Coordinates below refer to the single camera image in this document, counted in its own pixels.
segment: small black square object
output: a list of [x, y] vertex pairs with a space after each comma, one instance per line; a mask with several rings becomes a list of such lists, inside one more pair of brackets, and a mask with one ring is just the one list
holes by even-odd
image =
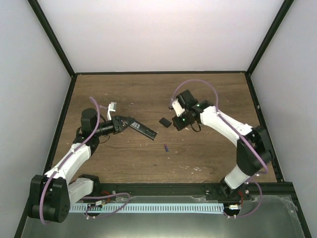
[[161, 120], [159, 120], [159, 123], [161, 123], [166, 128], [168, 128], [170, 125], [172, 125], [172, 123], [169, 120], [167, 120], [166, 118], [162, 118]]

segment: wooden tabletop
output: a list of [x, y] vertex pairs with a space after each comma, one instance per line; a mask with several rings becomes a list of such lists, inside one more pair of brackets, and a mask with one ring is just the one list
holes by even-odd
[[[99, 176], [101, 182], [219, 182], [236, 164], [236, 147], [215, 130], [202, 126], [201, 132], [173, 126], [165, 128], [162, 117], [171, 121], [168, 109], [176, 87], [188, 79], [210, 82], [219, 94], [219, 108], [236, 120], [259, 125], [244, 74], [145, 74], [79, 75], [70, 101], [53, 165], [67, 153], [80, 126], [81, 112], [93, 108], [89, 96], [100, 105], [117, 103], [112, 115], [130, 116], [158, 132], [154, 141], [127, 128], [100, 144], [93, 156], [75, 175]], [[215, 102], [213, 91], [199, 82], [184, 85], [198, 99]], [[273, 169], [258, 181], [276, 181]]]

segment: white wall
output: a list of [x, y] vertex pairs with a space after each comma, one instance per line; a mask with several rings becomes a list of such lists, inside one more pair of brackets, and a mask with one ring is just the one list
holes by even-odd
[[252, 75], [287, 181], [317, 237], [317, 1], [294, 1]]
[[39, 0], [75, 72], [247, 70], [283, 0]]
[[0, 231], [14, 236], [70, 77], [26, 0], [0, 5]]

